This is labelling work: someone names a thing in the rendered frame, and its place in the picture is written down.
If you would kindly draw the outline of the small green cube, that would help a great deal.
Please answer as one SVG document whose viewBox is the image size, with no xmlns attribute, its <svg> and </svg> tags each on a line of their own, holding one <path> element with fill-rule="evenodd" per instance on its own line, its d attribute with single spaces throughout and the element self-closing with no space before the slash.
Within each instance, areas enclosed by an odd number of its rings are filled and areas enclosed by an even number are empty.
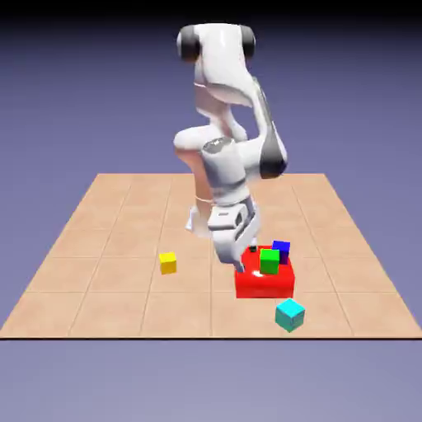
<svg viewBox="0 0 422 422">
<path fill-rule="evenodd" d="M 260 273 L 277 274 L 279 272 L 279 250 L 260 249 Z"/>
</svg>

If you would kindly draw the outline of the large red box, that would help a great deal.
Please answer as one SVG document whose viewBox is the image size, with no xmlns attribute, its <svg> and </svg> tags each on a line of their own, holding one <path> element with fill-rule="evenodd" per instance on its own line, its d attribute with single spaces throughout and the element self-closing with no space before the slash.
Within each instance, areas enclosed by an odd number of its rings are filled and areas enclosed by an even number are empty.
<svg viewBox="0 0 422 422">
<path fill-rule="evenodd" d="M 270 245 L 258 246 L 256 251 L 249 248 L 241 256 L 244 271 L 234 270 L 237 298 L 291 298 L 293 296 L 295 274 L 290 258 L 286 264 L 279 264 L 277 274 L 260 272 L 260 253 L 271 250 Z"/>
</svg>

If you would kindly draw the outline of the small blue cube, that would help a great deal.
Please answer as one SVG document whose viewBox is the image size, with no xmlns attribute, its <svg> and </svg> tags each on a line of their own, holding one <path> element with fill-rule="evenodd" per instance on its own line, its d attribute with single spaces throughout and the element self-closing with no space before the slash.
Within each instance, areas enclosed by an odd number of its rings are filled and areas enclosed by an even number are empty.
<svg viewBox="0 0 422 422">
<path fill-rule="evenodd" d="M 290 242 L 273 240 L 272 249 L 279 252 L 279 263 L 286 265 L 289 258 Z"/>
</svg>

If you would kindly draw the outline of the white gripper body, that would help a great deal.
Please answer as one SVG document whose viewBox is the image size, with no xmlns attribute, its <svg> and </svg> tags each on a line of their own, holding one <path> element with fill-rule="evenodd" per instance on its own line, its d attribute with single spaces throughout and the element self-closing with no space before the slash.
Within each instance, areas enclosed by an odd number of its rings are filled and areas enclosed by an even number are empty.
<svg viewBox="0 0 422 422">
<path fill-rule="evenodd" d="M 210 231 L 219 260 L 239 266 L 245 250 L 256 243 L 260 229 L 260 213 L 256 206 L 214 206 L 210 215 Z"/>
</svg>

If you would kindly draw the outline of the small cyan cube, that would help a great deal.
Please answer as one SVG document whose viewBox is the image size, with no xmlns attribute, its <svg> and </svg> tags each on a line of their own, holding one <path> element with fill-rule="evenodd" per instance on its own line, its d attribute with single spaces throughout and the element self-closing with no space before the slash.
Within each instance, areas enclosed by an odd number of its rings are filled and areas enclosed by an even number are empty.
<svg viewBox="0 0 422 422">
<path fill-rule="evenodd" d="M 299 328 L 304 322 L 304 317 L 305 308 L 292 298 L 284 300 L 275 308 L 275 322 L 287 332 Z"/>
</svg>

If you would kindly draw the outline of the small yellow cube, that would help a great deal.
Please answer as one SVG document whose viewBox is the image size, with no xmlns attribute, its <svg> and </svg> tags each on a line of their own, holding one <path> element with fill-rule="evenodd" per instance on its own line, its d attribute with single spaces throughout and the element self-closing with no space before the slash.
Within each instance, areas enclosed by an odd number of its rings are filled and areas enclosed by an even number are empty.
<svg viewBox="0 0 422 422">
<path fill-rule="evenodd" d="M 159 254 L 161 274 L 174 274 L 176 272 L 176 254 L 166 252 Z"/>
</svg>

